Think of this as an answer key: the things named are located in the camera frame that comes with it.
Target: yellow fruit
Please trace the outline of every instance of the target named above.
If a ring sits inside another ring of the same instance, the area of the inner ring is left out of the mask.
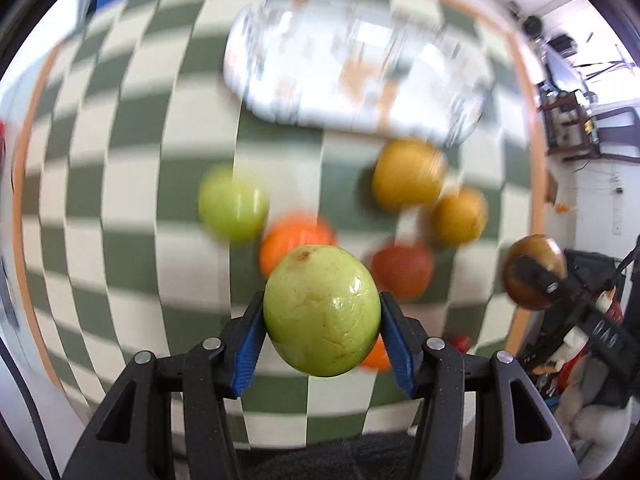
[[[477,240],[486,227],[487,208],[482,192],[470,187],[444,194],[433,208],[431,228],[446,246]]]
[[[380,207],[389,211],[407,205],[433,205],[446,173],[447,159],[429,142],[392,140],[380,153],[371,190]]]

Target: transparent container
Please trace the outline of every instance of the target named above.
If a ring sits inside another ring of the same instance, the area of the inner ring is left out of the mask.
[[[267,121],[451,146],[487,94],[465,79],[467,63],[457,42],[374,3],[267,0],[236,17],[224,77]]]

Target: orange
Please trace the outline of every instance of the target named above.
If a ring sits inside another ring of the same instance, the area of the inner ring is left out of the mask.
[[[267,231],[260,246],[260,272],[267,279],[289,251],[302,245],[335,245],[337,239],[329,223],[308,213],[279,218]]]
[[[373,370],[379,370],[380,372],[386,372],[391,370],[391,362],[388,355],[386,355],[385,344],[382,341],[382,336],[379,335],[378,339],[373,345],[369,355],[364,358],[364,361],[360,363],[360,366],[365,368],[372,368]]]
[[[568,204],[565,204],[563,202],[558,202],[556,203],[556,205],[554,206],[554,211],[558,214],[562,214],[562,213],[568,213],[569,211],[571,211],[573,209],[573,207],[571,207]]]
[[[396,139],[380,153],[371,192],[378,205],[398,211],[409,205],[433,205],[442,191],[447,159],[429,142]]]
[[[477,240],[486,220],[484,195],[471,187],[444,194],[431,213],[431,227],[437,240],[450,247]]]

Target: blue gripper pad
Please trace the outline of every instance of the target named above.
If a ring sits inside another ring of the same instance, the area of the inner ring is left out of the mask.
[[[414,379],[416,363],[409,344],[404,337],[406,330],[403,330],[404,327],[401,328],[399,324],[404,323],[406,329],[411,329],[406,324],[402,311],[388,292],[380,294],[380,306],[382,307],[380,333],[385,343],[386,354],[389,356],[396,382],[409,397],[413,398],[417,390]]]
[[[257,308],[252,308],[250,305],[244,315],[252,318],[236,353],[236,366],[231,381],[231,391],[236,397],[240,397],[242,391],[251,384],[264,336],[267,333],[262,316],[262,300]]]

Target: orange object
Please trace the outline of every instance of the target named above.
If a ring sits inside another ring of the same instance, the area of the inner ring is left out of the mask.
[[[432,206],[447,174],[442,151],[415,137],[395,139],[380,152],[371,192],[380,207],[398,211],[409,205]]]
[[[466,354],[471,350],[471,347],[474,345],[471,338],[466,334],[455,334],[447,339],[447,343],[449,343],[453,348],[455,348],[461,354]]]
[[[431,229],[439,243],[458,247],[478,240],[488,217],[488,206],[479,189],[463,186],[444,193],[431,211]]]
[[[398,301],[416,300],[433,276],[433,256],[422,244],[392,245],[373,255],[371,275],[378,290],[388,290]]]
[[[391,362],[389,361],[388,355],[386,355],[385,344],[382,341],[381,335],[378,336],[371,352],[369,352],[369,355],[360,363],[360,366],[372,368],[373,370],[378,370],[380,372],[391,370]]]
[[[571,207],[568,204],[565,204],[563,202],[558,202],[556,203],[556,205],[554,206],[554,211],[558,214],[562,214],[562,213],[568,213],[569,211],[572,211],[574,208]]]
[[[260,246],[260,272],[267,279],[289,253],[302,245],[335,245],[329,223],[308,213],[289,214],[277,220]]]

